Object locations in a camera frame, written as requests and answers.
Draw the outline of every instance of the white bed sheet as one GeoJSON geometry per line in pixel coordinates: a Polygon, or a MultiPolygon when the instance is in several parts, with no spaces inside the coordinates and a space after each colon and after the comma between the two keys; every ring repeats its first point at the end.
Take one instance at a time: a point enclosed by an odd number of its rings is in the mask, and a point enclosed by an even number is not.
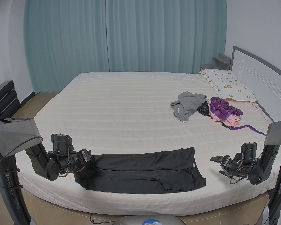
{"type": "MultiPolygon", "coordinates": [[[[60,206],[100,214],[191,215],[210,211],[256,197],[274,188],[281,154],[272,167],[270,178],[253,186],[247,180],[231,185],[219,173],[220,165],[210,158],[234,158],[244,142],[257,142],[257,156],[265,137],[248,128],[229,130],[198,112],[186,123],[179,121],[170,102],[184,92],[217,96],[200,74],[109,72],[77,76],[36,115],[35,121],[47,151],[52,150],[52,133],[68,134],[79,151],[92,154],[147,153],[195,147],[198,169],[206,187],[190,192],[169,194],[121,194],[85,190],[66,178],[48,181],[32,169],[25,152],[16,155],[21,184],[32,194],[60,206]]],[[[250,124],[265,132],[268,122],[257,105],[232,102],[243,111],[241,125],[250,124]]]]}

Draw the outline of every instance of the white label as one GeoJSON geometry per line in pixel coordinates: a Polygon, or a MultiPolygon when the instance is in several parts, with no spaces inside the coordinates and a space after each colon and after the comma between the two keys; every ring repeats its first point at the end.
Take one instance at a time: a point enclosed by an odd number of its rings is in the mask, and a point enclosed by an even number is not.
{"type": "Polygon", "coordinates": [[[225,161],[223,166],[226,166],[229,160],[230,160],[230,157],[227,158],[227,160],[225,161]]]}
{"type": "Polygon", "coordinates": [[[86,162],[88,162],[88,159],[87,159],[86,154],[85,154],[85,152],[84,152],[84,151],[82,151],[82,155],[83,155],[83,157],[84,157],[85,161],[86,161],[86,162]]]}

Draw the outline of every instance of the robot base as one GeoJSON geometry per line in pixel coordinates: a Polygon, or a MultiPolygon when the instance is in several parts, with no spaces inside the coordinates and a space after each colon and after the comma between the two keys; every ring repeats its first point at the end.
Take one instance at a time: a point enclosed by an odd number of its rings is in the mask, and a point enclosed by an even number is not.
{"type": "Polygon", "coordinates": [[[179,218],[169,215],[125,216],[112,225],[184,225],[179,218]]]}

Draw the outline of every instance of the pink cloth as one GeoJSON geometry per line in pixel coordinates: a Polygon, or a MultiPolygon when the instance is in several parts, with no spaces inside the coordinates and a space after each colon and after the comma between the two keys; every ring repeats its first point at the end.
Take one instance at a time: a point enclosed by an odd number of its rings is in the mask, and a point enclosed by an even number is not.
{"type": "Polygon", "coordinates": [[[216,121],[216,122],[221,121],[228,127],[237,127],[240,123],[239,116],[236,116],[236,115],[233,115],[233,114],[231,114],[226,120],[221,120],[215,114],[213,114],[211,112],[211,110],[210,110],[210,115],[211,115],[211,117],[214,121],[216,121]]]}

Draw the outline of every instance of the curtain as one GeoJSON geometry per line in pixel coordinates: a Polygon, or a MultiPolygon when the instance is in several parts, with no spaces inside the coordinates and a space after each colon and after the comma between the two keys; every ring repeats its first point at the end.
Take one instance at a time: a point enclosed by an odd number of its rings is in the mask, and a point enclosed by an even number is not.
{"type": "Polygon", "coordinates": [[[198,73],[224,53],[225,0],[107,0],[110,71],[198,73]]]}
{"type": "Polygon", "coordinates": [[[26,0],[24,37],[35,93],[109,71],[104,0],[26,0]]]}
{"type": "Polygon", "coordinates": [[[27,0],[25,48],[35,92],[80,73],[198,73],[224,53],[226,0],[27,0]]]}

